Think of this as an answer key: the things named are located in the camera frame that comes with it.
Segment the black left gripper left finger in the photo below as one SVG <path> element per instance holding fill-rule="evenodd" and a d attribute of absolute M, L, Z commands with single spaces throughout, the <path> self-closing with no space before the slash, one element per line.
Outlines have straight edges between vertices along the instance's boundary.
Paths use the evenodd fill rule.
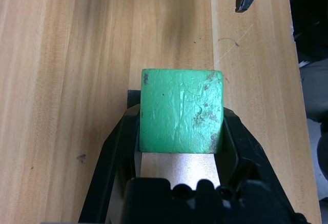
<path fill-rule="evenodd" d="M 128 108 L 105 140 L 79 223 L 120 223 L 128 181 L 140 176 L 140 105 Z"/>

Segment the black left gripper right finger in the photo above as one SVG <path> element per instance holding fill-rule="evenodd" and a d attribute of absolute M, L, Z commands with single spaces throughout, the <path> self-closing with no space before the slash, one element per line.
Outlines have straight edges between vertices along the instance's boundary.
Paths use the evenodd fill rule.
<path fill-rule="evenodd" d="M 223 113 L 221 148 L 214 158 L 221 186 L 232 192 L 232 206 L 253 216 L 295 216 L 261 144 L 232 110 Z"/>

